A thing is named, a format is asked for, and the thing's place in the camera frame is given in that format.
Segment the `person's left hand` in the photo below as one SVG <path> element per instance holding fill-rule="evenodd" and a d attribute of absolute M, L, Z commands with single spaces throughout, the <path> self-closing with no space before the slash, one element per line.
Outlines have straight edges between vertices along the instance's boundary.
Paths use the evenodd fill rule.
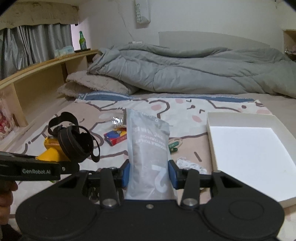
<path fill-rule="evenodd" d="M 15 181 L 1 181 L 0 213 L 1 225 L 6 225 L 9 220 L 11 205 L 14 197 L 13 192 L 18 189 Z"/>

